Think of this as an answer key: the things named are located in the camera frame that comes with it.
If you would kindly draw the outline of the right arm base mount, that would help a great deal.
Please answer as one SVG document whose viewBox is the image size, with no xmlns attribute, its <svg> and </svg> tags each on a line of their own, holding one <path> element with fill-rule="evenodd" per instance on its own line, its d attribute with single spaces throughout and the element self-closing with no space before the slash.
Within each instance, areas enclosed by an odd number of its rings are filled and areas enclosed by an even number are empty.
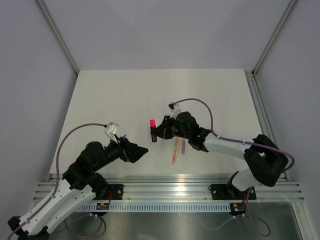
<svg viewBox="0 0 320 240">
<path fill-rule="evenodd" d="M 232 202 L 229 204 L 229 214 L 233 217 L 245 214 L 247 211 L 247 200 L 256 200 L 257 195 L 255 188 L 248 188 L 245 191 L 240 191 L 230 184 L 211 184 L 208 187 L 211 197 L 214 201 L 241 201 L 241 203 Z"/>
</svg>

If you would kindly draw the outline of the grey purple marker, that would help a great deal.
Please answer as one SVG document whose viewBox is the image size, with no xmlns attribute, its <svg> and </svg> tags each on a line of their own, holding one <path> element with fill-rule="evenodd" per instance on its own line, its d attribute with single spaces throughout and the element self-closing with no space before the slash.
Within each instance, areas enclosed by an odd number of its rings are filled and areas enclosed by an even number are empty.
<svg viewBox="0 0 320 240">
<path fill-rule="evenodd" d="M 185 155 L 185 153 L 186 153 L 186 140 L 182 139 L 181 154 Z"/>
</svg>

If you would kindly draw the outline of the black pink highlighter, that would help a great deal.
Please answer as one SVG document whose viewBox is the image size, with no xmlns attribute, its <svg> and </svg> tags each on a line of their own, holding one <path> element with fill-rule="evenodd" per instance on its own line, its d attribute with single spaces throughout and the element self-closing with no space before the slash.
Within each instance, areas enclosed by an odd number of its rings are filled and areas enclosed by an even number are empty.
<svg viewBox="0 0 320 240">
<path fill-rule="evenodd" d="M 151 141 L 153 143 L 156 143 L 157 142 L 157 136 L 154 134 L 154 130 L 156 129 L 156 126 L 155 127 L 150 127 L 150 135 L 151 135 Z"/>
</svg>

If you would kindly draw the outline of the thin red pen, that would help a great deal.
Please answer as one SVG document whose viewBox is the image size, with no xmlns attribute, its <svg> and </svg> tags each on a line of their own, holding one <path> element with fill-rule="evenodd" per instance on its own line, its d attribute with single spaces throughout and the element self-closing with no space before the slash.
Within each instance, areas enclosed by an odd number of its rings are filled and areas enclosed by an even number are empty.
<svg viewBox="0 0 320 240">
<path fill-rule="evenodd" d="M 179 152 L 179 139 L 176 137 L 174 140 L 174 149 L 173 149 L 173 156 L 171 161 L 172 165 L 176 163 L 178 152 Z"/>
</svg>

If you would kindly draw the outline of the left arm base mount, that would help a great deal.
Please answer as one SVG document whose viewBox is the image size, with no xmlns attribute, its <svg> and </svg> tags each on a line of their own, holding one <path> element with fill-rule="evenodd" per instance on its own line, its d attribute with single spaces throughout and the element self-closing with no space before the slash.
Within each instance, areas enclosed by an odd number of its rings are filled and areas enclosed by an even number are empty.
<svg viewBox="0 0 320 240">
<path fill-rule="evenodd" d="M 111 203 L 113 200 L 122 200 L 124 192 L 123 184 L 110 184 L 108 186 L 107 192 L 102 198 L 95 198 L 97 203 L 94 207 L 94 215 L 102 217 L 111 209 Z"/>
</svg>

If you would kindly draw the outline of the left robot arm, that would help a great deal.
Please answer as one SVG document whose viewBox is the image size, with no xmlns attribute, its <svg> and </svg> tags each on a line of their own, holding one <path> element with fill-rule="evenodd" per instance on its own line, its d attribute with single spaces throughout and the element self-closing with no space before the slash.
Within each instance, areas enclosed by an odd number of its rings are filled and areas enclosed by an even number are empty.
<svg viewBox="0 0 320 240">
<path fill-rule="evenodd" d="M 19 240 L 47 240 L 84 203 L 108 196 L 109 184 L 98 170 L 117 159 L 133 164 L 148 151 L 127 138 L 111 141 L 108 146 L 98 141 L 88 143 L 55 188 L 28 213 L 12 217 L 9 227 Z"/>
</svg>

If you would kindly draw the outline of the pink cap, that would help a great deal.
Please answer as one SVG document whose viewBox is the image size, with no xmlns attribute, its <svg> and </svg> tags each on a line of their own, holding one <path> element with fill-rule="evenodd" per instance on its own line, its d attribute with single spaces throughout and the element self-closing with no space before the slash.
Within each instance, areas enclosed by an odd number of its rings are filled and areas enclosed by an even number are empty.
<svg viewBox="0 0 320 240">
<path fill-rule="evenodd" d="M 154 119 L 151 119 L 151 120 L 149 121 L 149 124 L 150 124 L 150 127 L 152 127 L 152 128 L 155 128 L 155 127 L 156 127 L 156 122 L 155 122 Z"/>
</svg>

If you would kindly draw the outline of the yellow highlighter pen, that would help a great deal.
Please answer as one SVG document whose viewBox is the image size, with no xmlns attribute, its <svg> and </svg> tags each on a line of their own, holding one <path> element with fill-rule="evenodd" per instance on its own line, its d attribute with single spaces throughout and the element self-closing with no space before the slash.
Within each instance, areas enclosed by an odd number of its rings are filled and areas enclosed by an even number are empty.
<svg viewBox="0 0 320 240">
<path fill-rule="evenodd" d="M 174 154 L 172 158 L 172 163 L 175 164 L 177 162 L 178 153 L 179 153 L 179 145 L 180 145 L 180 139 L 175 139 L 175 145 L 174 145 Z"/>
</svg>

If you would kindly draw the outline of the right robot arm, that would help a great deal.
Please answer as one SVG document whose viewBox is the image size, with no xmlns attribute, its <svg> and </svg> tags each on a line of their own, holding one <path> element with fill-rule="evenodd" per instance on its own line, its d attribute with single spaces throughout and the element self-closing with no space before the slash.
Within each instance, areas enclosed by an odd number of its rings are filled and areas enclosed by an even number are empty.
<svg viewBox="0 0 320 240">
<path fill-rule="evenodd" d="M 159 126 L 150 128 L 150 133 L 164 140 L 183 138 L 197 151 L 222 153 L 245 161 L 247 169 L 236 171 L 222 187 L 232 198 L 239 198 L 258 184 L 273 187 L 289 162 L 267 136 L 259 134 L 250 142 L 216 136 L 200 127 L 189 112 L 181 112 L 175 118 L 166 115 Z"/>
</svg>

